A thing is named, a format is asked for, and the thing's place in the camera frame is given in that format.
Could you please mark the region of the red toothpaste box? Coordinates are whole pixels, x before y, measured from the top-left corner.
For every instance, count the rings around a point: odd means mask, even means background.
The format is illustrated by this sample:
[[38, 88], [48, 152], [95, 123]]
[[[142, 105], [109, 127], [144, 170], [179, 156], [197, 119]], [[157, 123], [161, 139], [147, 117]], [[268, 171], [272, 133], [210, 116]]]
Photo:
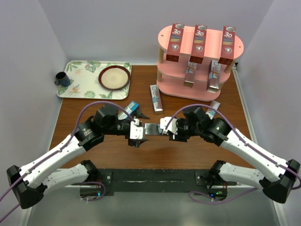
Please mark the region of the red toothpaste box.
[[221, 54], [218, 63], [230, 65], [234, 60], [236, 28], [224, 26], [222, 31]]
[[190, 62], [201, 64], [205, 57], [207, 26], [195, 25], [190, 53]]
[[173, 23], [166, 52], [166, 61], [178, 62], [184, 27], [184, 24]]

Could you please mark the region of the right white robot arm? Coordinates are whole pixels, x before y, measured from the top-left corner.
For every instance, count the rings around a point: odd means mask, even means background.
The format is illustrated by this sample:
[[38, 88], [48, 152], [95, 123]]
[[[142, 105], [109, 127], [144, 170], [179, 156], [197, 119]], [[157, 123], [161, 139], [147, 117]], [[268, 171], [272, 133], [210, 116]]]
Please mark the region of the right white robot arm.
[[187, 142], [199, 136], [208, 143], [236, 154], [252, 168], [240, 167], [225, 161], [216, 161], [209, 170], [210, 181], [215, 185], [236, 182], [261, 190], [268, 198], [285, 203], [292, 190], [300, 189], [300, 163], [294, 159], [280, 158], [243, 135], [229, 120], [220, 115], [211, 118], [203, 110], [203, 104], [188, 105], [180, 109], [184, 118], [175, 114], [160, 120], [160, 128], [171, 141]]

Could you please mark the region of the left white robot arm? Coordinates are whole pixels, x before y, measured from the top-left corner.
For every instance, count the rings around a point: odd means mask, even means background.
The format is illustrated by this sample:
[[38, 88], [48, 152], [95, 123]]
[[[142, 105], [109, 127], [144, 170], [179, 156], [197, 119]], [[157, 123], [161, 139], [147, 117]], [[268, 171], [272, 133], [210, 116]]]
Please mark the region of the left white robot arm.
[[101, 103], [103, 106], [95, 115], [84, 123], [76, 122], [72, 133], [56, 147], [22, 167], [12, 165], [7, 169], [9, 190], [22, 209], [37, 204], [47, 190], [58, 184], [53, 175], [57, 169], [102, 143], [106, 135], [124, 136], [128, 145], [134, 147], [146, 141], [145, 128], [139, 119], [128, 115], [120, 120], [118, 112], [125, 113], [125, 109], [108, 101]]

